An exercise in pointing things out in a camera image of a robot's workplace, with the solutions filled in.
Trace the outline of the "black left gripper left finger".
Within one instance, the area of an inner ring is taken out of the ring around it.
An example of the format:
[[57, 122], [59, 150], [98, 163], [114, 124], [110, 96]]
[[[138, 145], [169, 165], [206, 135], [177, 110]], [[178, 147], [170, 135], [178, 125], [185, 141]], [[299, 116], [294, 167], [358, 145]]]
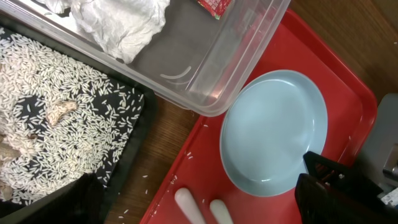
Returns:
[[104, 188], [95, 174], [84, 174], [63, 190], [36, 201], [21, 223], [99, 223]]

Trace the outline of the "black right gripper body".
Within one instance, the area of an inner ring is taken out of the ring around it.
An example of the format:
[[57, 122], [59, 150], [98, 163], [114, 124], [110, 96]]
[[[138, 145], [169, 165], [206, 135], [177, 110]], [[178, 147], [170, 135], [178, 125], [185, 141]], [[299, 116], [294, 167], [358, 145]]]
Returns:
[[358, 201], [381, 202], [383, 190], [360, 170], [308, 151], [303, 155], [308, 174]]

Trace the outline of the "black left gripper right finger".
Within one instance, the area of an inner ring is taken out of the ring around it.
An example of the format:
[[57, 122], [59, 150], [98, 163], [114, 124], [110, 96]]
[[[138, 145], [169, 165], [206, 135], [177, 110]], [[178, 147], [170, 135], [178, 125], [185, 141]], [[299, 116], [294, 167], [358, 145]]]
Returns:
[[385, 205], [371, 209], [308, 174], [299, 175], [295, 200], [303, 224], [397, 223], [397, 211]]

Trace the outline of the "light blue plate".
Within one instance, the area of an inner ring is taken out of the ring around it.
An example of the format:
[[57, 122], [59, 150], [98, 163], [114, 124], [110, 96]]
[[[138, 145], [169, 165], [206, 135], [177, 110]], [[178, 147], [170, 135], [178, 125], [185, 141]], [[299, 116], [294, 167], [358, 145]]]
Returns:
[[274, 70], [247, 84], [226, 112], [220, 156], [230, 181], [256, 197], [293, 189], [307, 152], [321, 154], [328, 112], [319, 87], [294, 70]]

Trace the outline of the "rice and food leftovers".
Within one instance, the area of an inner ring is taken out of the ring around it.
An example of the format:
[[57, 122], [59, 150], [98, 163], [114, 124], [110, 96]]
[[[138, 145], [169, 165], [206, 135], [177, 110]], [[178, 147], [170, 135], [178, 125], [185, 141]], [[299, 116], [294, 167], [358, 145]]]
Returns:
[[1, 29], [1, 200], [30, 205], [95, 174], [109, 186], [144, 95]]

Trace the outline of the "white plastic spoon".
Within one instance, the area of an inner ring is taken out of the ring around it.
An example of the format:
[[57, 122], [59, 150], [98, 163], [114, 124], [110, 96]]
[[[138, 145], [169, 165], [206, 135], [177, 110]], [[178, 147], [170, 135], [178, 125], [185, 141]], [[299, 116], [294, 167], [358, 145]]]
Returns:
[[206, 223], [193, 195], [187, 188], [178, 189], [174, 195], [174, 199], [191, 224]]

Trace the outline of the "pink plastic fork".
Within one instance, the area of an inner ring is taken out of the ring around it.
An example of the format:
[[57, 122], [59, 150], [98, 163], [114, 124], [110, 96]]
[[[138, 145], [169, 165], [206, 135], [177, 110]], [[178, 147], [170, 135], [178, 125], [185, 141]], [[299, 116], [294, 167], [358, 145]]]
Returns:
[[217, 224], [233, 224], [229, 211], [222, 200], [215, 199], [210, 202], [210, 211], [213, 214]]

